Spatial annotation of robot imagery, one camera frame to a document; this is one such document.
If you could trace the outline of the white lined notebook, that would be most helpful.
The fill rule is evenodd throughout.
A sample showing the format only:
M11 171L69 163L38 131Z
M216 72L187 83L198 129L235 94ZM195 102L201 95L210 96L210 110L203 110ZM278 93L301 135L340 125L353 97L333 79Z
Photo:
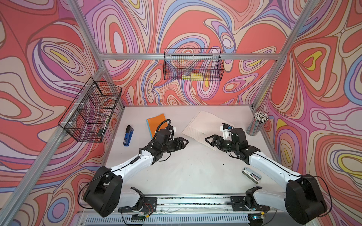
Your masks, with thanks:
M189 136L207 148L216 151L217 148L208 144L205 141L205 138L212 135L219 135L223 137L220 127L222 127L224 123L234 126L234 124L227 122L209 112L200 111L190 121L188 126L183 130L182 134Z

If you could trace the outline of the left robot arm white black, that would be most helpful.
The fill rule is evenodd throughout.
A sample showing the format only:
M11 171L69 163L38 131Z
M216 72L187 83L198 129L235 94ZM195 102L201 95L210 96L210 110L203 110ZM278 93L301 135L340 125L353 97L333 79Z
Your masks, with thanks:
M111 168L100 167L84 186L82 200L89 205L87 209L95 210L101 217L107 217L120 208L141 211L145 205L144 193L135 187L124 188L124 183L157 163L164 153L182 150L188 143L183 137L174 137L172 129L161 129L135 157Z

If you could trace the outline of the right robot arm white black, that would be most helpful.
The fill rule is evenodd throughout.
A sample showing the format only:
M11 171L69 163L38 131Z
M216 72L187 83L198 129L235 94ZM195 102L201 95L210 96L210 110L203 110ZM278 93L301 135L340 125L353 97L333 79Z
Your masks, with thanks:
M299 224L328 214L327 203L315 176L294 172L267 157L259 148L248 144L241 128L221 126L222 136L211 135L205 141L212 147L243 161L276 182L281 192L256 186L245 192L243 207L254 211L266 206L288 213Z

